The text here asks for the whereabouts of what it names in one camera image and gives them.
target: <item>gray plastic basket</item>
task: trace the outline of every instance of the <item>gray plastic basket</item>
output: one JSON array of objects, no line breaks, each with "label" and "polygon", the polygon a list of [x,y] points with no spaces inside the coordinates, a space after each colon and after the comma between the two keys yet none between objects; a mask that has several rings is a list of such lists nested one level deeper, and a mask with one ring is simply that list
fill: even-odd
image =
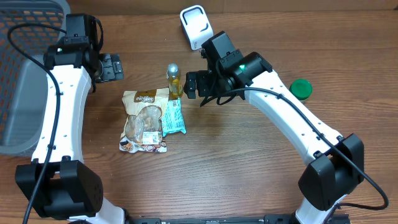
[{"label": "gray plastic basket", "polygon": [[[0,1],[0,154],[31,156],[39,141],[47,100],[45,72],[7,41],[10,27],[39,22],[65,29],[66,0]],[[63,35],[43,27],[23,27],[13,41],[43,62],[49,45]]]}]

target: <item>wooden table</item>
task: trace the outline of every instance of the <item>wooden table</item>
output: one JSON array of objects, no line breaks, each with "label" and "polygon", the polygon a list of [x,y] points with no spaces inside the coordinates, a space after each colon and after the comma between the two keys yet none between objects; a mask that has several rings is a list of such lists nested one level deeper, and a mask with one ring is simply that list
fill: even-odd
[{"label": "wooden table", "polygon": [[[381,212],[343,208],[353,223],[398,219],[398,12],[294,12],[209,15],[215,33],[225,30],[244,55],[259,52],[289,86],[313,84],[306,106],[345,136],[365,144],[365,170],[385,190]],[[104,194],[134,217],[250,217],[292,213],[303,196],[297,181],[305,169],[285,136],[240,99],[199,108],[183,97],[187,134],[167,136],[165,154],[120,152],[126,120],[125,90],[167,86],[175,62],[185,74],[204,70],[192,52],[178,15],[100,16],[103,52],[119,53],[123,81],[98,85],[86,101],[82,148],[86,165],[103,181]],[[29,158],[0,157],[0,223],[21,223],[27,200],[14,181]],[[346,202],[379,205],[366,182]],[[29,223],[40,220],[32,212]]]}]

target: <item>plastic food bag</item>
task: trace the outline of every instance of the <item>plastic food bag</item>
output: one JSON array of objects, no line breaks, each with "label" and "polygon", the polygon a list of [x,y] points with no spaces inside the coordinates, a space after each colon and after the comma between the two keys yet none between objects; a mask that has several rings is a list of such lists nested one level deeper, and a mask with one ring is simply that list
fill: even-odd
[{"label": "plastic food bag", "polygon": [[179,131],[184,134],[187,133],[184,118],[182,117],[180,98],[177,100],[170,100],[167,103],[166,113],[162,117],[162,129],[163,137],[166,137],[166,134],[176,133]]},{"label": "plastic food bag", "polygon": [[167,109],[169,89],[125,91],[123,103],[128,114],[119,149],[135,153],[166,152],[161,118]]}]

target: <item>green bottle cap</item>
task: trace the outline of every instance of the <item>green bottle cap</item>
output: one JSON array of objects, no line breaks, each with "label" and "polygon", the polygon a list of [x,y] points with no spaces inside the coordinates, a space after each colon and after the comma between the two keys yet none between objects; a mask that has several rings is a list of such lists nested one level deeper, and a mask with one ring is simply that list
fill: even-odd
[{"label": "green bottle cap", "polygon": [[312,93],[312,85],[308,80],[298,79],[292,83],[289,90],[299,100],[306,100]]}]

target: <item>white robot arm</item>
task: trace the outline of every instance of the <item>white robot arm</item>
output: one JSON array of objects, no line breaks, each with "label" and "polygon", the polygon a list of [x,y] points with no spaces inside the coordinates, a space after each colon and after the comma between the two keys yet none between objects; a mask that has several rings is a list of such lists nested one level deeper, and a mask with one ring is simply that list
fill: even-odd
[{"label": "white robot arm", "polygon": [[[93,17],[87,15],[67,15],[67,29],[77,22],[91,26],[95,24]],[[101,73],[99,73],[100,78],[98,71],[102,72],[110,67],[115,73],[122,72],[121,65],[119,62],[113,63],[111,57],[98,63],[101,47],[98,47],[96,42],[96,29],[78,27],[80,29],[67,30],[63,44],[49,47],[45,58],[45,67],[51,68],[60,88],[61,110],[54,140],[55,148],[49,160],[49,168],[46,170],[44,181],[46,186],[39,189],[33,207],[41,217],[82,220],[92,224],[132,224],[134,221],[125,209],[114,206],[103,197],[101,179],[84,166],[81,151],[83,110],[88,91],[91,84],[94,84],[92,81],[94,78],[98,81],[109,81],[110,79],[102,77]],[[69,37],[75,39],[73,44]],[[90,41],[95,40],[95,44],[87,42],[86,37]],[[202,87],[209,84],[207,80],[212,75],[216,77],[223,91],[228,92],[228,88],[233,90],[234,86],[247,88],[247,91],[242,91],[240,97],[247,99],[250,104],[270,118],[287,136],[307,165],[298,183],[305,198],[294,213],[291,223],[323,223],[334,211],[334,205],[343,200],[345,195],[363,180],[363,177],[344,164],[341,158],[333,155],[331,145],[341,149],[344,155],[363,170],[362,142],[355,135],[344,139],[338,131],[320,121],[288,91],[271,65],[258,54],[243,58],[239,50],[234,49],[224,32],[209,39],[202,47],[205,50],[202,56],[208,59],[209,70],[187,73],[187,83],[184,88],[188,97],[192,97],[192,92],[195,96],[195,80],[198,82],[199,95],[204,96],[206,88],[203,90]],[[237,62],[247,63],[246,71],[237,68]],[[219,63],[223,73],[227,75],[223,76],[220,73]],[[37,184],[35,177],[42,170],[54,122],[56,95],[52,79],[48,75],[47,78],[48,97],[42,135],[32,156],[32,163],[18,166],[16,171],[16,182],[27,198],[31,197],[33,187]],[[208,92],[212,93],[213,87],[214,84],[210,91],[207,89],[206,99]],[[250,88],[273,91],[278,95],[253,91]],[[286,100],[289,100],[303,115],[299,115],[292,105],[286,103]],[[323,141],[320,139],[320,133],[323,135]],[[329,159],[327,155],[332,155],[333,158]],[[60,179],[50,180],[55,172],[59,172]]]},{"label": "white robot arm", "polygon": [[[285,87],[280,80],[278,74],[272,72],[264,72],[252,79],[253,84],[250,87],[272,90],[283,94],[291,102],[293,102],[306,117],[315,124],[317,128],[325,135],[325,137],[333,144],[338,144],[338,137],[341,134],[327,126],[311,113],[293,94]],[[245,91],[246,100],[260,111],[262,111],[287,137],[298,151],[305,165],[308,165],[315,159],[315,153],[326,153],[330,150],[324,141],[318,140],[317,134],[308,126],[308,124],[300,117],[300,115],[286,102],[278,99],[274,95],[259,91]],[[335,203],[339,203],[345,197],[342,196]],[[307,199],[304,199],[300,208],[296,211],[296,219],[301,224],[307,223],[323,223],[325,218],[331,212],[316,209]]]}]

